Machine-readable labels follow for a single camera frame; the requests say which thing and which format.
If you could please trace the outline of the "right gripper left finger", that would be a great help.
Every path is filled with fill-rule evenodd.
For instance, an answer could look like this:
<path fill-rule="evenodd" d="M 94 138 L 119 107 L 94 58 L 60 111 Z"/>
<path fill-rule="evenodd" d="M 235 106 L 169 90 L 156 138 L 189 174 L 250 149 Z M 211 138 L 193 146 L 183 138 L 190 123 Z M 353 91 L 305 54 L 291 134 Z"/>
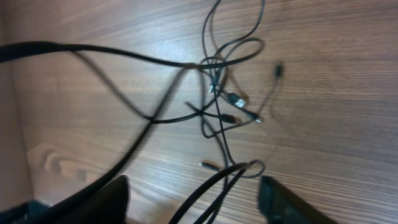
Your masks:
<path fill-rule="evenodd" d="M 121 175 L 104 187 L 91 185 L 50 207 L 37 223 L 125 223 L 128 203 L 129 179 Z"/>

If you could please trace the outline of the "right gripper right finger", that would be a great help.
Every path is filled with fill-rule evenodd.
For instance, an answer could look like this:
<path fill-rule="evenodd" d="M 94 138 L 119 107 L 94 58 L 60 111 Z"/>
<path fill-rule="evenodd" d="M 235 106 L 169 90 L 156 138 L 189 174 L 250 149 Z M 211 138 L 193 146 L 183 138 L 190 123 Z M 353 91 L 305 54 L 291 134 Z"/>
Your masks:
<path fill-rule="evenodd" d="M 270 176 L 260 179 L 258 206 L 268 223 L 337 224 Z"/>

